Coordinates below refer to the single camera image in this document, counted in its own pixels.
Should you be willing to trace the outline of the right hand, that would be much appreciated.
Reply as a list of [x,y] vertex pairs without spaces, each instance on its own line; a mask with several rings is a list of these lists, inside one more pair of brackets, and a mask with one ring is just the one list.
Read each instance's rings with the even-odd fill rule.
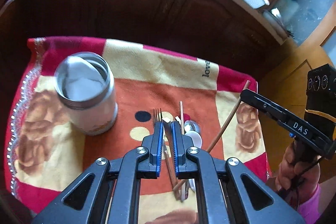
[[[294,177],[298,176],[310,166],[308,162],[295,162],[295,152],[295,143],[291,143],[291,145],[286,148],[282,162],[279,164],[278,175],[275,180],[276,190],[288,190],[291,187],[291,181]],[[320,174],[320,166],[317,164],[301,175],[303,183],[298,187],[300,204],[306,202],[313,196],[317,189]]]

